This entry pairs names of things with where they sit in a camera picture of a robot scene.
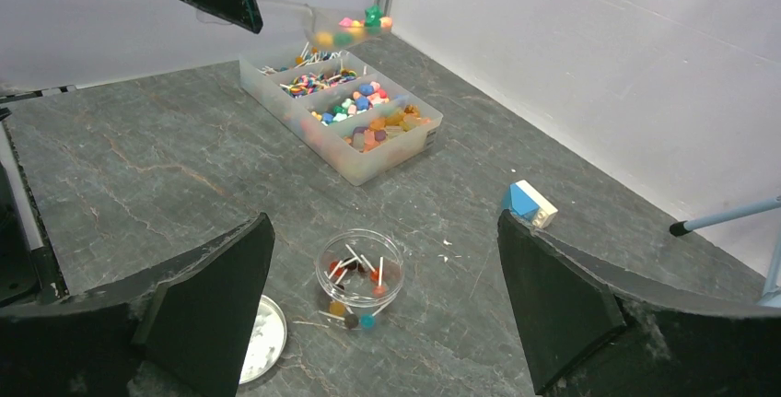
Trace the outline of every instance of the gray table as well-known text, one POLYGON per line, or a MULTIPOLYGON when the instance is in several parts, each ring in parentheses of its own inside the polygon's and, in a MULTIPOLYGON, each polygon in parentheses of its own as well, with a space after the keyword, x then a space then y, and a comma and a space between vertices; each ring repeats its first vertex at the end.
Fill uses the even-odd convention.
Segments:
POLYGON ((757 273, 669 236, 671 217, 403 41, 354 52, 445 115, 432 150, 358 188, 239 88, 236 63, 13 106, 8 128, 70 292, 266 212, 265 294, 289 339, 239 395, 531 396, 495 242, 502 194, 526 179, 559 208, 558 239, 673 286, 758 297, 757 273), (409 263, 373 333, 326 329, 315 313, 313 256, 346 228, 392 235, 409 263))

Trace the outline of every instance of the black rubber foot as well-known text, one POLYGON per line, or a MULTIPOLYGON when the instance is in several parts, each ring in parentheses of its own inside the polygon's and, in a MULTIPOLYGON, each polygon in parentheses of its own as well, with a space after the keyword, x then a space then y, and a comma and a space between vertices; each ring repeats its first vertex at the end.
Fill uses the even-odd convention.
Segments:
POLYGON ((676 222, 670 225, 670 234, 675 236, 676 238, 679 238, 680 236, 684 236, 691 233, 692 231, 683 227, 683 224, 685 223, 686 221, 684 220, 682 222, 676 222))

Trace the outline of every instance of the transparent scoop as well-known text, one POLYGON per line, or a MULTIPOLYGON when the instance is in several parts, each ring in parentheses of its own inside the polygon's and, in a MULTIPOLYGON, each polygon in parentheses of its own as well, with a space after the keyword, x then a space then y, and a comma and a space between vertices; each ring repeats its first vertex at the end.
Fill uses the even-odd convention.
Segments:
MULTIPOLYGON (((363 11, 360 10, 313 7, 286 0, 257 0, 257 2, 265 24, 263 30, 271 29, 265 21, 273 23, 279 18, 294 18, 300 21, 301 29, 309 43, 324 52, 346 49, 391 31, 390 27, 342 27, 339 25, 343 18, 360 20, 363 17, 363 11)), ((231 25, 229 22, 201 10, 195 11, 195 17, 205 24, 231 25)))

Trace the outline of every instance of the marble tabletop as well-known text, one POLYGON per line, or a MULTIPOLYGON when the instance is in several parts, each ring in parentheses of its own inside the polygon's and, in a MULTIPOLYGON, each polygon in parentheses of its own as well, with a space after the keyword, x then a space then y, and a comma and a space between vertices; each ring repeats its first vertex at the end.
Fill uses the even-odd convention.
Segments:
POLYGON ((762 277, 393 36, 353 49, 444 113, 437 143, 353 187, 239 87, 237 63, 12 105, 7 128, 71 294, 160 263, 265 212, 278 364, 241 396, 532 396, 496 247, 526 179, 558 239, 676 287, 755 299, 762 277), (348 228, 392 236, 402 294, 371 333, 326 328, 313 257, 348 228))

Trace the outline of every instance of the compartment box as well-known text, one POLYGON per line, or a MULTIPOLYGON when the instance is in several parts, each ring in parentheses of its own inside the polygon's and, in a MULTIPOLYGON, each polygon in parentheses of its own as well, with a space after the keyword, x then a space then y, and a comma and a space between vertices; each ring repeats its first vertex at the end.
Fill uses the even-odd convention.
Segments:
POLYGON ((274 51, 242 54, 239 58, 241 87, 350 183, 360 185, 434 144, 442 123, 442 113, 351 53, 342 52, 340 58, 273 75, 266 76, 261 72, 265 65, 274 68, 285 66, 284 63, 290 61, 289 54, 292 53, 295 57, 300 51, 300 46, 296 48, 291 45, 278 46, 274 51), (279 87, 279 84, 289 84, 297 76, 320 74, 342 66, 356 71, 359 78, 299 98, 292 98, 279 87), (350 98, 358 86, 371 81, 379 82, 388 93, 390 102, 376 105, 370 110, 330 125, 323 125, 312 116, 312 111, 323 112, 333 108, 350 98), (421 116, 430 118, 431 122, 383 142, 367 153, 355 150, 344 141, 344 137, 351 135, 355 127, 368 126, 379 116, 388 116, 397 107, 403 109, 408 104, 416 105, 421 116))

